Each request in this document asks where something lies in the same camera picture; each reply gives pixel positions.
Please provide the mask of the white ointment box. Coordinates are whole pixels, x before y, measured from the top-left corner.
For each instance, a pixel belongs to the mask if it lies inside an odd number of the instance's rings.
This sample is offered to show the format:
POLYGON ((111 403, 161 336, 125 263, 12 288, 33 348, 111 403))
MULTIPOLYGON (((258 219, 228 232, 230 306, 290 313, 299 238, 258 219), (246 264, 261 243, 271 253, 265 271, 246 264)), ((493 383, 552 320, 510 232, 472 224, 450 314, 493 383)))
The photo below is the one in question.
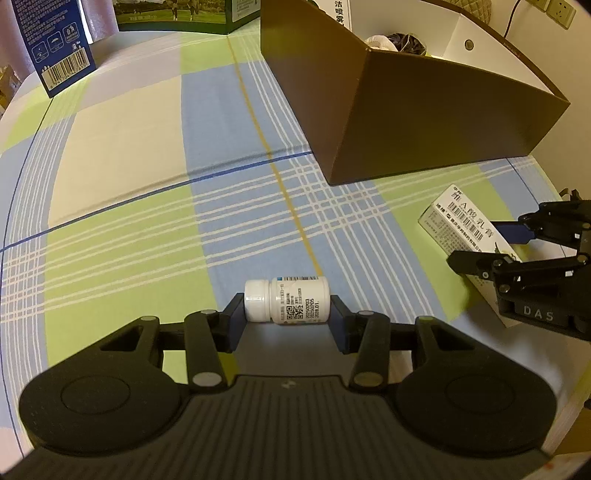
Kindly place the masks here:
MULTIPOLYGON (((418 219, 418 225, 444 259, 455 251, 505 254, 520 261, 519 255, 500 231, 456 184, 440 193, 418 219)), ((483 307, 501 328, 518 325, 516 320, 499 313, 495 287, 481 274, 456 276, 467 288, 466 307, 483 307)))

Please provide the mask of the white pill bottle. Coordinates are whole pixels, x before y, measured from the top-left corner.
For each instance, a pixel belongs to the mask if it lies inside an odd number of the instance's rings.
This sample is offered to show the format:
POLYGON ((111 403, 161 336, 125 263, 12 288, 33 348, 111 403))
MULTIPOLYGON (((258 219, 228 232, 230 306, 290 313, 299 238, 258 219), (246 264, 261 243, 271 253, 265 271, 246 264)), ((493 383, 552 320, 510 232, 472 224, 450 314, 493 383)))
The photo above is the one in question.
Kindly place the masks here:
POLYGON ((324 276, 276 277, 245 282, 245 315, 249 322, 277 325, 325 323, 331 290, 324 276))

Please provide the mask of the white bag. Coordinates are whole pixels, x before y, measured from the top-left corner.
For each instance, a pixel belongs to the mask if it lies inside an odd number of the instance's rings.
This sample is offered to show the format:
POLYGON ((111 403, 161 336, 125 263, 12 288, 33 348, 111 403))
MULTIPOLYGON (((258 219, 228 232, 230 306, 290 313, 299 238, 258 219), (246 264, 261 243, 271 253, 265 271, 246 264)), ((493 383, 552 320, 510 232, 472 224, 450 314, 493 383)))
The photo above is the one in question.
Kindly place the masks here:
POLYGON ((372 49, 398 52, 396 45, 385 35, 370 36, 365 42, 372 49))

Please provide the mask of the brown white cardboard box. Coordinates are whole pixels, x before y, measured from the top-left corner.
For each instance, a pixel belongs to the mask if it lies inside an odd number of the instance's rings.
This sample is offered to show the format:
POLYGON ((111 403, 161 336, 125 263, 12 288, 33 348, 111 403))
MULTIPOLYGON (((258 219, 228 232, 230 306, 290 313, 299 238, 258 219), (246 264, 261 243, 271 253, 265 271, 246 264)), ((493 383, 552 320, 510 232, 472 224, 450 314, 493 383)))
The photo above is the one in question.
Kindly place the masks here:
POLYGON ((569 102, 445 1, 266 1, 260 49, 332 185, 528 155, 569 102), (370 48, 412 34, 426 56, 370 48))

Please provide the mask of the beige quilted chair cover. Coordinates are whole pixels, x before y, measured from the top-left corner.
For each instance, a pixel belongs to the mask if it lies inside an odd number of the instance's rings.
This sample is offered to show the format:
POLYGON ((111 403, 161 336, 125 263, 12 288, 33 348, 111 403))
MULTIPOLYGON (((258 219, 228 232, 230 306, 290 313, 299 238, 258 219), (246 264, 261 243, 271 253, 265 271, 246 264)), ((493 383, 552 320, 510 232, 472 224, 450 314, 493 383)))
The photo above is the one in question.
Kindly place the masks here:
POLYGON ((479 19, 485 24, 489 24, 492 17, 492 1, 491 0, 446 0, 448 3, 455 5, 464 11, 468 12, 475 18, 479 19))

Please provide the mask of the dark wrapped candy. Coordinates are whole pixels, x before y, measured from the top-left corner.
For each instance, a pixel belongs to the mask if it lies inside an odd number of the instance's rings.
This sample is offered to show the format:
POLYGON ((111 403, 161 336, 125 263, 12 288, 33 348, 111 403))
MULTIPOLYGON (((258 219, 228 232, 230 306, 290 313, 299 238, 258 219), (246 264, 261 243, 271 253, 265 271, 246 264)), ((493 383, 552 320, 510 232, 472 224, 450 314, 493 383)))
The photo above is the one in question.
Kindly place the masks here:
POLYGON ((394 44, 398 52, 418 56, 427 55, 426 46, 412 34, 393 33, 387 38, 394 44))

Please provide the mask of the milk carton box with cow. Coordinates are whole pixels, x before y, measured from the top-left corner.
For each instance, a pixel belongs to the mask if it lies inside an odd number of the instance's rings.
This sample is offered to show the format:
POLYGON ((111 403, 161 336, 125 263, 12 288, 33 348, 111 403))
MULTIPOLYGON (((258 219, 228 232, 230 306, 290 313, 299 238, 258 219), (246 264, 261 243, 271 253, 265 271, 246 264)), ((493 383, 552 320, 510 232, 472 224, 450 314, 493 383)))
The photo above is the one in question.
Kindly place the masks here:
POLYGON ((113 1, 121 31, 228 35, 259 17, 259 0, 113 1))

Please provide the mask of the tall blue box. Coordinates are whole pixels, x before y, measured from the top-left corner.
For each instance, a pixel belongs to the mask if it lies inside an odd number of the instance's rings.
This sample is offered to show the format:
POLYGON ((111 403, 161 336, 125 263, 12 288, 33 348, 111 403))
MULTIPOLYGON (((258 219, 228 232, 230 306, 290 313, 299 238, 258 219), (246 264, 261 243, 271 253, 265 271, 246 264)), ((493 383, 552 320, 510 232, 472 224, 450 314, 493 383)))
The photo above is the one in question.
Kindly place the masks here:
POLYGON ((26 51, 50 98, 96 70, 75 0, 11 2, 26 51))

